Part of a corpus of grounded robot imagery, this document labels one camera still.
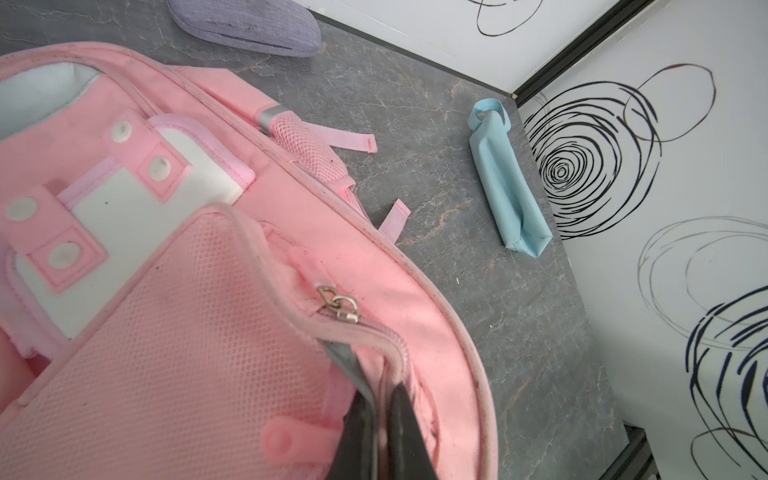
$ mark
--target blue fabric loop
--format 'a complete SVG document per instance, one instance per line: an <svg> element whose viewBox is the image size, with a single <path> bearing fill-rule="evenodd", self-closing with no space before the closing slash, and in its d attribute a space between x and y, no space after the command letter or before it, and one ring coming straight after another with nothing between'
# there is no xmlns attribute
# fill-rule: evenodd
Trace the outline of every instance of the blue fabric loop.
<svg viewBox="0 0 768 480"><path fill-rule="evenodd" d="M499 115L504 115L505 131L510 131L512 125L509 123L509 115L507 115L507 111L504 109L502 103L495 98L486 98L485 100L480 100L475 104L472 109L472 115L469 115L469 121L467 122L469 127L473 131L480 128L480 125L482 125L482 120L478 118L478 115L489 110L496 111Z"/></svg>
<svg viewBox="0 0 768 480"><path fill-rule="evenodd" d="M482 112L487 113L480 120ZM494 98L480 100L468 123L475 131L469 138L472 158L504 245L538 257L552 240L552 232L509 143L511 125L506 110Z"/></svg>

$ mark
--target pink rubber tab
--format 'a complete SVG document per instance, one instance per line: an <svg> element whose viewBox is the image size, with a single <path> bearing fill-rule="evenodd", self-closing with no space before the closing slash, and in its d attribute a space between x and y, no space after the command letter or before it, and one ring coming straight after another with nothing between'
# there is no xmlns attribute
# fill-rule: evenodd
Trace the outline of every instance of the pink rubber tab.
<svg viewBox="0 0 768 480"><path fill-rule="evenodd" d="M20 215L19 202L33 207ZM107 259L96 239L42 186L5 202L0 209L4 213L0 233L18 255L27 258L53 293L66 290Z"/></svg>
<svg viewBox="0 0 768 480"><path fill-rule="evenodd" d="M406 225L411 210L399 198L379 227L379 232L390 242L395 243L400 238L402 228Z"/></svg>
<svg viewBox="0 0 768 480"><path fill-rule="evenodd" d="M110 152L165 204L192 165L135 111L118 115L102 135Z"/></svg>
<svg viewBox="0 0 768 480"><path fill-rule="evenodd" d="M261 434L261 451L273 465L330 463L340 439L338 430L280 416L266 423Z"/></svg>
<svg viewBox="0 0 768 480"><path fill-rule="evenodd" d="M364 151L369 154L379 151L379 148L376 146L376 137L373 134L358 134L353 131L337 130L322 125L304 123L315 135L322 138L331 147Z"/></svg>

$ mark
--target white padded panel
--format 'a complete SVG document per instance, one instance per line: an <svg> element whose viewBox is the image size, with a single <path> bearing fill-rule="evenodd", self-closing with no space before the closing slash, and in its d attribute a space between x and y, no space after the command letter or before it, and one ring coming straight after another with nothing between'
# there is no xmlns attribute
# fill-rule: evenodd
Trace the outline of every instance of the white padded panel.
<svg viewBox="0 0 768 480"><path fill-rule="evenodd" d="M55 63L0 81L0 140L68 107L99 76L98 70L85 65Z"/></svg>
<svg viewBox="0 0 768 480"><path fill-rule="evenodd" d="M24 257L16 270L53 323L74 338L106 306L149 256L192 213L211 202L233 204L243 189L187 135L161 134L192 164L192 170L165 204L124 168L73 209L109 257L84 279L58 295Z"/></svg>

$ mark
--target gray marble countertop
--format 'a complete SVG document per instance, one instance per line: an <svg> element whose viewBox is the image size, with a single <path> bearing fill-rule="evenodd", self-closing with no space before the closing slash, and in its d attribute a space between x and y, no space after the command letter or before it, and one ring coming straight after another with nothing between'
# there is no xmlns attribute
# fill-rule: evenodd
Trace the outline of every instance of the gray marble countertop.
<svg viewBox="0 0 768 480"><path fill-rule="evenodd" d="M0 0L0 54L106 41L165 64L235 71L306 121L376 134L340 151L374 224L399 197L398 246L442 290L475 341L496 406L499 478L599 478L627 443L562 242L538 259L502 246L468 146L467 117L502 99L520 166L555 232L514 102L329 25L315 58L198 40L164 0Z"/></svg>

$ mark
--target zipper pull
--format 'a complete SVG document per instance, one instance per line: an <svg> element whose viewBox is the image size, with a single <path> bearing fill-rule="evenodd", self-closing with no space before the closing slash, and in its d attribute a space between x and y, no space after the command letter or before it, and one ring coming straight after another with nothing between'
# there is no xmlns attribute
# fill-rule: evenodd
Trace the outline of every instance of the zipper pull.
<svg viewBox="0 0 768 480"><path fill-rule="evenodd" d="M317 292L326 303L325 307L336 314L336 319L344 323L358 323L360 320L360 311L358 310L357 300L349 295L339 295L332 286L319 286ZM344 303L347 302L352 309L345 309Z"/></svg>

